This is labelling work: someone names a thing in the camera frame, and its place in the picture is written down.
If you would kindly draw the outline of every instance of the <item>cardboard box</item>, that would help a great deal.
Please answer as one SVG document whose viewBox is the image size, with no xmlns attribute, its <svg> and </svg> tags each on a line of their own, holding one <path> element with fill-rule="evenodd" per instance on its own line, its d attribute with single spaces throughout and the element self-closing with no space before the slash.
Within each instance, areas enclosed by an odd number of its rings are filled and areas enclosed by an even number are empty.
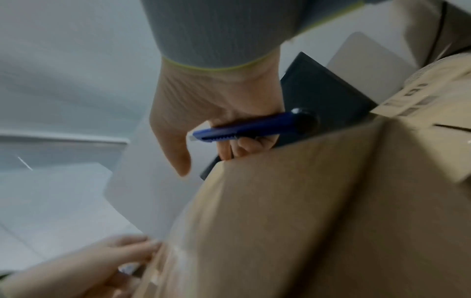
<svg viewBox="0 0 471 298">
<path fill-rule="evenodd" d="M 471 205 L 398 121 L 218 163 L 134 298 L 471 297 Z"/>
<path fill-rule="evenodd" d="M 471 55 L 425 69 L 371 112 L 403 121 L 452 181 L 471 174 Z"/>
</svg>

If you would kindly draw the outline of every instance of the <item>gray sleeve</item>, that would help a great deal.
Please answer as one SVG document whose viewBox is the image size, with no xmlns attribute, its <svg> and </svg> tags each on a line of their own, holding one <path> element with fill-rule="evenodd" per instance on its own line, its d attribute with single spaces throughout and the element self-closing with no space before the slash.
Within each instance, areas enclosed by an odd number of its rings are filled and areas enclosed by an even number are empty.
<svg viewBox="0 0 471 298">
<path fill-rule="evenodd" d="M 360 0 L 141 0 L 160 52 L 221 69 L 264 57 L 297 33 Z"/>
</svg>

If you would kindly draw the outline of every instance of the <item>blue box cutter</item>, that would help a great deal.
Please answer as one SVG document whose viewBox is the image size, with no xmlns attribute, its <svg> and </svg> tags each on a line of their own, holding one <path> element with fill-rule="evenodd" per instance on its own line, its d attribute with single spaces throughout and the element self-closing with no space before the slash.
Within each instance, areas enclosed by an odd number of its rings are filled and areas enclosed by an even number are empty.
<svg viewBox="0 0 471 298">
<path fill-rule="evenodd" d="M 295 108 L 290 112 L 257 118 L 240 124 L 195 131 L 190 139 L 217 142 L 238 139 L 242 136 L 256 138 L 286 133 L 308 135 L 315 132 L 318 127 L 319 119 L 316 114 Z"/>
</svg>

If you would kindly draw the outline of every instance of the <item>hand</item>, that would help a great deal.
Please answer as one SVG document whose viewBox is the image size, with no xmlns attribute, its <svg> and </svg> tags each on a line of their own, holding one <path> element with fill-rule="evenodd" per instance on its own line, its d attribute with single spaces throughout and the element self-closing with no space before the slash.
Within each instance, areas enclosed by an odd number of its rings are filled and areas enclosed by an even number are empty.
<svg viewBox="0 0 471 298">
<path fill-rule="evenodd" d="M 212 127 L 284 111 L 278 78 L 280 49 L 251 65 L 228 71 L 197 71 L 166 59 L 158 79 L 150 124 L 179 175 L 190 171 L 186 134 L 205 121 Z M 278 136 L 217 143 L 222 160 L 268 150 Z"/>
<path fill-rule="evenodd" d="M 145 235 L 110 238 L 14 274 L 0 288 L 9 298 L 131 297 L 138 280 L 118 267 L 148 262 L 159 248 Z"/>
</svg>

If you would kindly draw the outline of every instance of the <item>person's right hand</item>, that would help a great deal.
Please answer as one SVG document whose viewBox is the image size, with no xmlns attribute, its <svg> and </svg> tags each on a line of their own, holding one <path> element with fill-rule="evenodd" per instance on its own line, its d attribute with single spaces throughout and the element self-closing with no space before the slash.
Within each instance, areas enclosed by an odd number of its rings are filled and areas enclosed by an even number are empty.
<svg viewBox="0 0 471 298">
<path fill-rule="evenodd" d="M 188 174 L 191 158 L 186 135 L 205 121 L 212 127 L 284 111 L 278 77 L 280 49 L 245 67 L 225 71 L 183 68 L 162 59 L 150 124 L 180 176 Z M 268 150 L 278 136 L 217 143 L 222 160 Z"/>
</svg>

